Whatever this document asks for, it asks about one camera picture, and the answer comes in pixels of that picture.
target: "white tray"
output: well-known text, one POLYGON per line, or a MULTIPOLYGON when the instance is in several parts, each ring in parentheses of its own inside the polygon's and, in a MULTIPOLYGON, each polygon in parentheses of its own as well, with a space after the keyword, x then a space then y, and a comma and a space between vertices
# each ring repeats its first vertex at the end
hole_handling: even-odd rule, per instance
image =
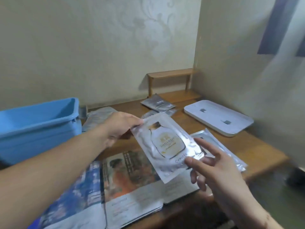
POLYGON ((249 116, 209 100, 201 100, 185 106, 184 111, 217 132, 230 137, 254 123, 249 116))

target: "wall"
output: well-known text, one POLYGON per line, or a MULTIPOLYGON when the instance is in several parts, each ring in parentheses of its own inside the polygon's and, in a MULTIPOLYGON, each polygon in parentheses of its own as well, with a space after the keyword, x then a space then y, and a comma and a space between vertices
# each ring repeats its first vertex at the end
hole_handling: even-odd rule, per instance
MULTIPOLYGON (((1 0, 0 110, 147 96, 145 74, 193 66, 201 0, 1 0)), ((156 91, 184 88, 184 79, 156 91)))
POLYGON ((305 35, 305 0, 278 54, 258 55, 274 2, 202 0, 193 88, 253 117, 252 133, 305 166, 305 60, 295 57, 305 35))

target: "right hand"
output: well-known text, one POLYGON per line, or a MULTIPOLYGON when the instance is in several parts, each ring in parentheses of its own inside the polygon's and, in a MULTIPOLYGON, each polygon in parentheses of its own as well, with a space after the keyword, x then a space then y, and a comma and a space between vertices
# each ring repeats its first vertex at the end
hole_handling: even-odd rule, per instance
POLYGON ((185 164, 193 168, 191 182, 193 184, 197 182, 203 191, 206 190, 207 184, 220 208, 233 220, 240 213, 244 214, 253 210, 255 206, 261 207, 252 196, 233 159, 201 138, 195 138, 195 141, 213 154, 215 158, 204 157, 199 161, 187 157, 185 164))

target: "small wooden stand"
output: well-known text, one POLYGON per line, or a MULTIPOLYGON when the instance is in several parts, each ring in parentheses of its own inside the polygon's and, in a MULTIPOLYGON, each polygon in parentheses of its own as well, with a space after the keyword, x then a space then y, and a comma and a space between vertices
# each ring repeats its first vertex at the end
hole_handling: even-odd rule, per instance
POLYGON ((174 71, 163 71, 163 72, 155 72, 155 73, 148 73, 148 97, 151 97, 153 94, 153 80, 154 79, 162 79, 168 77, 178 77, 178 76, 187 76, 186 77, 186 85, 185 91, 189 89, 189 83, 191 80, 191 76, 194 70, 192 68, 188 69, 181 69, 181 70, 174 70, 174 71))

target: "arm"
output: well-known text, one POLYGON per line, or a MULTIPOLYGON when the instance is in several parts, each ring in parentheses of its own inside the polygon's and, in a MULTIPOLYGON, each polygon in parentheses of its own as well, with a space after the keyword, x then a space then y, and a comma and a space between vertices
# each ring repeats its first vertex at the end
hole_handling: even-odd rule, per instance
POLYGON ((0 171, 1 228, 26 228, 105 148, 142 123, 133 115, 113 113, 93 130, 0 171))
POLYGON ((215 158, 185 159, 185 164, 193 168, 192 183, 197 182, 203 191, 207 184, 219 207, 238 228, 283 229, 253 197, 232 158, 203 139, 195 138, 195 141, 215 158))

